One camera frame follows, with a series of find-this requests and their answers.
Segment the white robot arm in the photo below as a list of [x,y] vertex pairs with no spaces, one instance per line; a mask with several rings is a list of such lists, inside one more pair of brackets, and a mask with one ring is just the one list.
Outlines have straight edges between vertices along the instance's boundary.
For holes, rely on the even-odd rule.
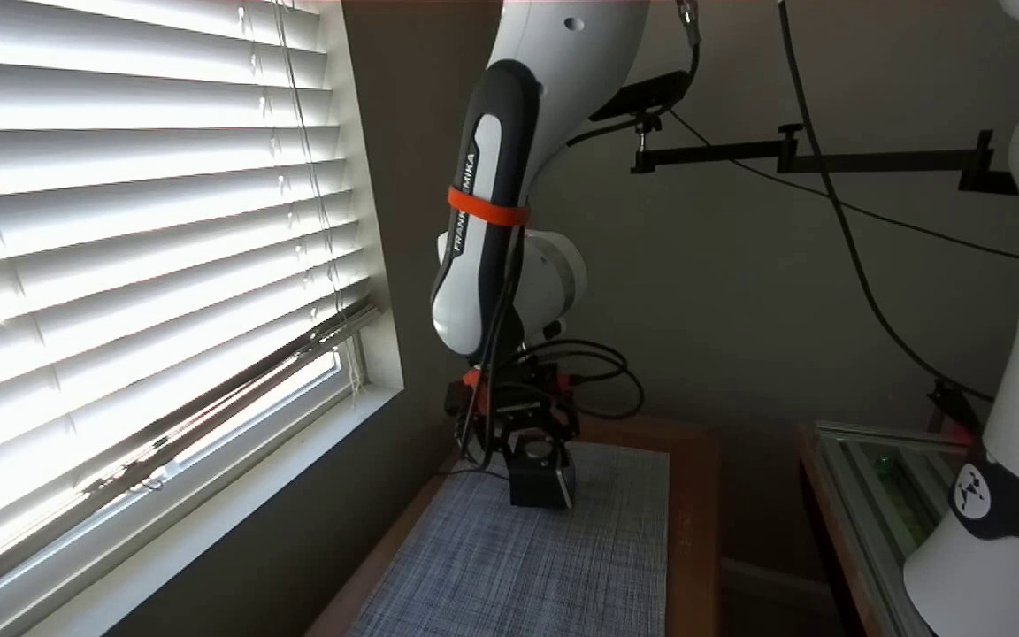
[[[432,327],[469,361],[465,440],[490,457],[509,454],[520,427],[499,414],[499,391],[582,293],[569,240],[526,228],[530,183],[575,124],[621,99],[646,19],[649,0],[504,0],[432,286]],[[939,526],[905,555],[901,589],[939,637],[1019,637],[1019,327],[985,435]]]

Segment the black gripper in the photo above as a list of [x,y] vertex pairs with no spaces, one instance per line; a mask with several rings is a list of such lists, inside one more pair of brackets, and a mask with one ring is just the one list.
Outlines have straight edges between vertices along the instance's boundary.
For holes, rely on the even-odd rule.
[[454,444],[465,457],[493,457],[490,468],[509,473],[509,454],[523,435],[548,435],[551,472],[566,510],[577,504],[569,440],[582,435],[569,376],[551,361],[505,361],[495,372],[470,364],[445,391]]

